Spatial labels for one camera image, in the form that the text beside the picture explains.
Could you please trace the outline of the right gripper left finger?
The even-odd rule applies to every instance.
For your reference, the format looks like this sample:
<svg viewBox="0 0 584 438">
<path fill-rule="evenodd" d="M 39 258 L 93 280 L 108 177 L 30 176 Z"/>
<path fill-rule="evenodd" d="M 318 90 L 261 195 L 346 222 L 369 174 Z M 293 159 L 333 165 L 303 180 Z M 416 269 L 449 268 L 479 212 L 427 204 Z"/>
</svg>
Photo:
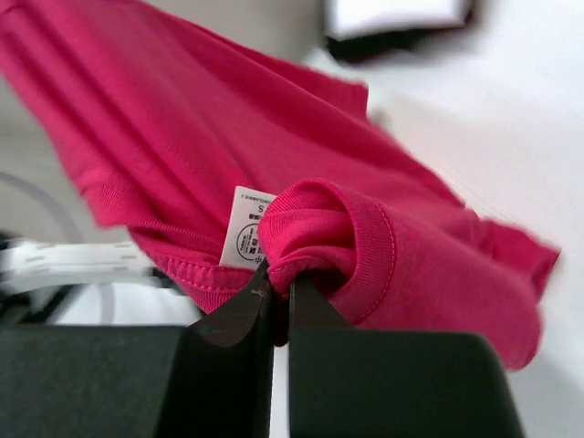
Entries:
<svg viewBox="0 0 584 438">
<path fill-rule="evenodd" d="M 272 289 L 188 327 L 1 327 L 4 437 L 266 437 Z"/>
</svg>

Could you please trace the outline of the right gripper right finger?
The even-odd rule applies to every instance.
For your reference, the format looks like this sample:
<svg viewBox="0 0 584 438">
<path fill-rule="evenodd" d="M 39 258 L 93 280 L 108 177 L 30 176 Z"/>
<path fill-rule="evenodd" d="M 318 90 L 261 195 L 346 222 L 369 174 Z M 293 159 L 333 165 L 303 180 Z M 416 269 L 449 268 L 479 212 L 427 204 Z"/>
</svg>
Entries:
<svg viewBox="0 0 584 438">
<path fill-rule="evenodd" d="M 308 273 L 290 288 L 289 312 L 291 436 L 524 436 L 484 338 L 353 328 Z"/>
</svg>

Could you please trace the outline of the red t-shirt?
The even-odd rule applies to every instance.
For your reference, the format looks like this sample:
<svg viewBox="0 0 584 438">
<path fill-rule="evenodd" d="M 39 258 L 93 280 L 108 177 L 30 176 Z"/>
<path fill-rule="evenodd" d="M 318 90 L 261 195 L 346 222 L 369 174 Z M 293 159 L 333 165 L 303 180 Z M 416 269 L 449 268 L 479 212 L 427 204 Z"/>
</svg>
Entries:
<svg viewBox="0 0 584 438">
<path fill-rule="evenodd" d="M 251 276 L 220 258 L 245 187 L 274 197 L 258 250 L 282 297 L 311 270 L 357 327 L 478 333 L 510 370 L 536 355 L 558 250 L 468 208 L 363 85 L 140 1 L 4 1 L 1 70 L 96 222 L 204 311 Z"/>
</svg>

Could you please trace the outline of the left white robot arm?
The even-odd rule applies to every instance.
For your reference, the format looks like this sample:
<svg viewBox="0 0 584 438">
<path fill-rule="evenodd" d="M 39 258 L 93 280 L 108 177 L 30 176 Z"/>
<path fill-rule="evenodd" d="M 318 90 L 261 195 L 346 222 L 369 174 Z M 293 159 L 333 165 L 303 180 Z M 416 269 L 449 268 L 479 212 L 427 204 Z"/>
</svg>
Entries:
<svg viewBox="0 0 584 438">
<path fill-rule="evenodd" d="M 150 282 L 153 262 L 134 244 L 17 239 L 1 251 L 1 285 L 13 291 L 71 284 Z"/>
</svg>

